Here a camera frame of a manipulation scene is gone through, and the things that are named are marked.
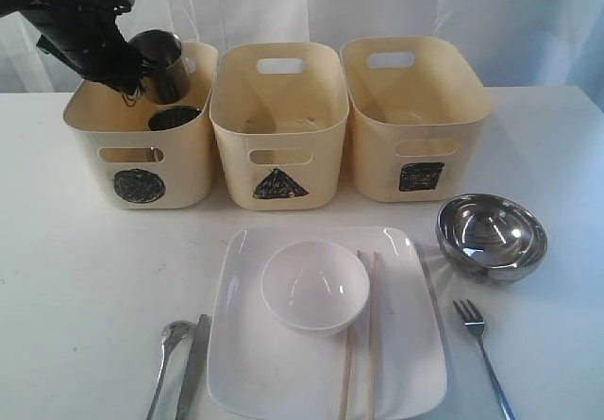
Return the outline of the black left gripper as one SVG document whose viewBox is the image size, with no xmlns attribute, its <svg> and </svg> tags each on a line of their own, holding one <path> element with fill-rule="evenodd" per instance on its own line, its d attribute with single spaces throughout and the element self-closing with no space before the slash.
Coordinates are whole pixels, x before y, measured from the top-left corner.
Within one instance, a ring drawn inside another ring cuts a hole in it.
<svg viewBox="0 0 604 420">
<path fill-rule="evenodd" d="M 122 95 L 140 92 L 144 56 L 126 42 L 113 12 L 81 0 L 37 0 L 23 15 L 41 33 L 38 46 L 43 52 Z"/>
</svg>

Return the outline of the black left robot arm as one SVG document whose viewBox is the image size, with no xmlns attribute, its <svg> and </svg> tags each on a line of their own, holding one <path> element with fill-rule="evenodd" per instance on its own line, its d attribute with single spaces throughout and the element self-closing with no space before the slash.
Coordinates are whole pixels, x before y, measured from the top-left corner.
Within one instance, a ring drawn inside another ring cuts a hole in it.
<svg viewBox="0 0 604 420">
<path fill-rule="evenodd" d="M 135 0 L 1 0 L 3 17 L 20 13 L 39 32 L 37 47 L 85 80 L 137 97 L 156 63 L 128 43 L 116 19 Z"/>
</svg>

